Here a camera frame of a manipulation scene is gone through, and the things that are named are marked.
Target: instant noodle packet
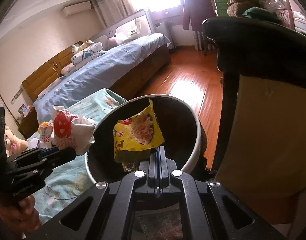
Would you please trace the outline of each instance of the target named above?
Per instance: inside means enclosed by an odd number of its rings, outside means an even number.
[[[152,148],[159,147],[164,138],[153,110],[153,102],[142,112],[114,126],[114,161],[132,171],[140,160],[150,157]]]

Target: bedside table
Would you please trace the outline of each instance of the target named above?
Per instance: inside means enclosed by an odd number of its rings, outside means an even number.
[[[20,123],[18,131],[24,136],[25,139],[29,138],[39,128],[37,114],[33,108],[28,115]]]

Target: red jacket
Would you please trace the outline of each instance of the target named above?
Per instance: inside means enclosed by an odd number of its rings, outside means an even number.
[[[183,9],[183,29],[201,32],[204,20],[215,17],[211,0],[185,0]]]

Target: teddy bear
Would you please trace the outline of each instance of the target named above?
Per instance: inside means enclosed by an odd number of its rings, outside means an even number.
[[[29,145],[27,141],[14,135],[8,126],[5,126],[4,143],[8,156],[25,151]]]
[[[88,39],[86,42],[84,42],[82,45],[80,46],[76,46],[75,44],[72,45],[72,53],[75,55],[78,52],[80,52],[81,50],[87,48],[88,46],[90,46],[91,44],[93,44],[94,42],[91,41],[90,39]]]

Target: crumpled white plastic bag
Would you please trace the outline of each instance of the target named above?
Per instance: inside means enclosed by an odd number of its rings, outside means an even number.
[[[83,155],[94,143],[95,121],[75,115],[63,106],[53,106],[51,117],[54,125],[54,143],[61,150],[72,146],[77,155]]]
[[[266,0],[263,1],[264,7],[267,11],[274,13],[277,9],[289,9],[291,5],[289,0]]]

